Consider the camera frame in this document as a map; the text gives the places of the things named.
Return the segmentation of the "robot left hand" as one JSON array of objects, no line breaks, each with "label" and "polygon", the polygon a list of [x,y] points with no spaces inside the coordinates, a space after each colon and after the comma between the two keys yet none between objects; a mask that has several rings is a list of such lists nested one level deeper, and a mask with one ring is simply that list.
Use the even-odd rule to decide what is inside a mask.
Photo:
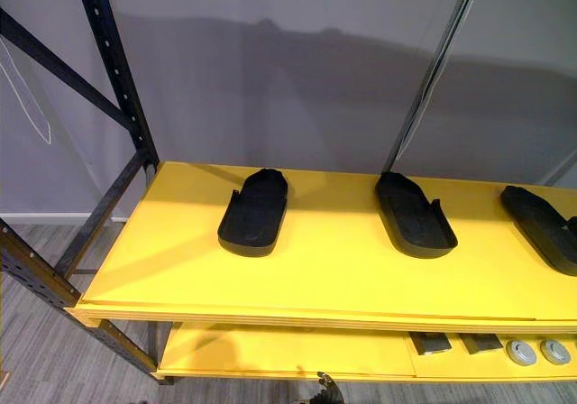
[{"label": "robot left hand", "polygon": [[321,390],[310,399],[310,404],[344,404],[344,397],[333,378],[326,372],[317,373]]}]

